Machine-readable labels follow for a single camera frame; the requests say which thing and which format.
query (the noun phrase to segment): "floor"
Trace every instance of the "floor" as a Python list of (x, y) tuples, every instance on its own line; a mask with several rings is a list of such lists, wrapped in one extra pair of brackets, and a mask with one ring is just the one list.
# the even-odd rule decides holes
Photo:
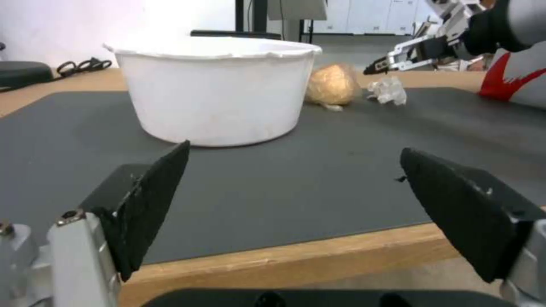
[(498, 296), (500, 284), (500, 281), (486, 284), (463, 258), (456, 258), (406, 270), (309, 285), (309, 288), (471, 290)]

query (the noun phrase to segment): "black cushion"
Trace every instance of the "black cushion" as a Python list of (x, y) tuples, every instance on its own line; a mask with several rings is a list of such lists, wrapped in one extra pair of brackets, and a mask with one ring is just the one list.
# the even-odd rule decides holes
[(0, 87), (21, 87), (52, 79), (51, 68), (44, 63), (0, 61)]

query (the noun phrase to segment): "screw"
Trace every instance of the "screw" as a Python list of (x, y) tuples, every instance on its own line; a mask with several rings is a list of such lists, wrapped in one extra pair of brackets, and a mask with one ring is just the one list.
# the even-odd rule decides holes
[(85, 212), (82, 209), (66, 211), (57, 221), (57, 226), (64, 226), (70, 223), (85, 219)]
[(9, 222), (0, 223), (0, 237), (11, 239), (15, 236), (13, 224)]

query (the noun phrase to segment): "black gray mat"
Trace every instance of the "black gray mat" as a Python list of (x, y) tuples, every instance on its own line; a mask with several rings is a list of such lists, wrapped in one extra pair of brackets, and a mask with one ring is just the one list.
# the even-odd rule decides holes
[[(193, 149), (146, 262), (171, 261), (427, 222), (402, 175), (405, 146), (490, 170), (546, 196), (546, 113), (452, 88), (408, 90), (405, 107), (305, 106), (296, 129), (247, 147)], [(1, 218), (40, 243), (56, 217), (117, 165), (169, 144), (139, 126), (125, 92), (58, 93), (0, 119)]]

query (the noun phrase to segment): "white wall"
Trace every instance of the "white wall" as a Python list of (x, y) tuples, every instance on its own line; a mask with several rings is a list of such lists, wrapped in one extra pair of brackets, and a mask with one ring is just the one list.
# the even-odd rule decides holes
[(171, 39), (192, 29), (235, 29), (234, 0), (0, 0), (3, 60), (57, 66), (113, 56), (103, 42)]

